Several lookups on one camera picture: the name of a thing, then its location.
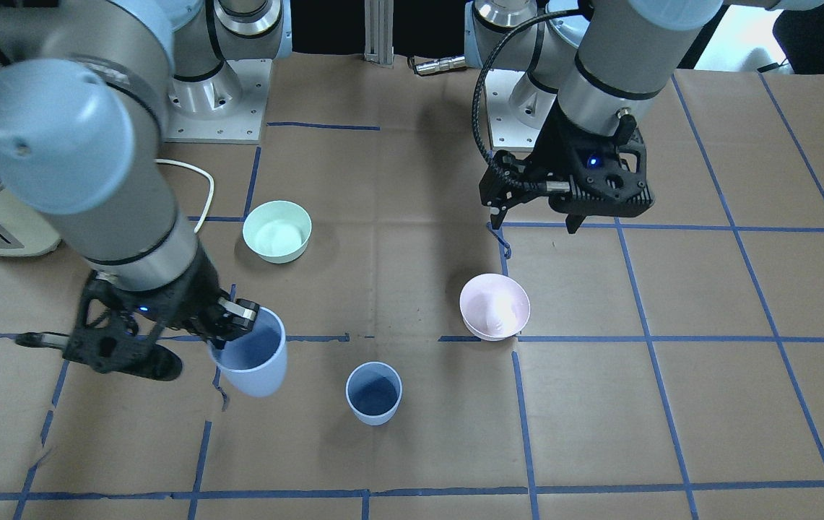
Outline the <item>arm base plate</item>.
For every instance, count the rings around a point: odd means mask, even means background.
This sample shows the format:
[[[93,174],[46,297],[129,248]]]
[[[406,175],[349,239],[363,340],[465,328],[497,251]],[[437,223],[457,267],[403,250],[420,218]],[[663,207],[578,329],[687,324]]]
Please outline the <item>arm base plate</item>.
[[[485,79],[485,95],[491,148],[531,152],[555,93],[538,88],[525,72],[492,69]]]
[[[164,141],[259,144],[274,62],[225,61],[213,74],[173,78]]]

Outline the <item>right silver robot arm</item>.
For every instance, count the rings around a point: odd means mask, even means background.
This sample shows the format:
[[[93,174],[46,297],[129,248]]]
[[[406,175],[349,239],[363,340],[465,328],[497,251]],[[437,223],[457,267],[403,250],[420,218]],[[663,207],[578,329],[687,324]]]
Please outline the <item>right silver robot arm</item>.
[[[0,4],[0,185],[91,268],[68,334],[28,332],[95,372],[174,381],[158,343],[184,329],[214,355],[259,338],[269,310],[232,299],[155,164],[170,106],[224,116],[194,86],[231,60],[292,50],[287,1],[48,1]]]

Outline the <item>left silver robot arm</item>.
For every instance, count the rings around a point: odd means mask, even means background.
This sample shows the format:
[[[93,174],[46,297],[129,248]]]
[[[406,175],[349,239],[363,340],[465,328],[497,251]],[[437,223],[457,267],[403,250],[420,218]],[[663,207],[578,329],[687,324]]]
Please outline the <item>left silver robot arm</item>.
[[[640,120],[725,1],[471,1],[467,66],[480,70],[471,125],[487,163],[479,182],[490,224],[547,199],[577,233],[590,216],[631,218],[653,207]],[[481,135],[480,102],[492,69],[523,70],[553,96],[524,159]]]

